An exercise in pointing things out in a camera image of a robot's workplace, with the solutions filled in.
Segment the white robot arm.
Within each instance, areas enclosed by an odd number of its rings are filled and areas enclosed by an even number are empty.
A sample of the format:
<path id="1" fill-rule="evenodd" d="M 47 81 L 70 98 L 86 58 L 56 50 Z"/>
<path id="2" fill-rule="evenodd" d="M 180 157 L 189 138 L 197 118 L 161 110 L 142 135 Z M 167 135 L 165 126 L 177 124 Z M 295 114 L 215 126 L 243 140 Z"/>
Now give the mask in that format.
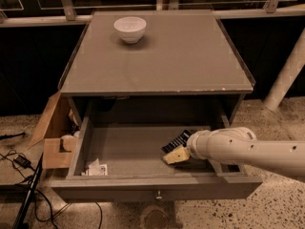
<path id="1" fill-rule="evenodd" d="M 304 141 L 261 141 L 245 127 L 184 131 L 163 147 L 163 160 L 175 164 L 195 159 L 209 159 L 222 164 L 250 165 L 284 177 L 305 177 Z"/>

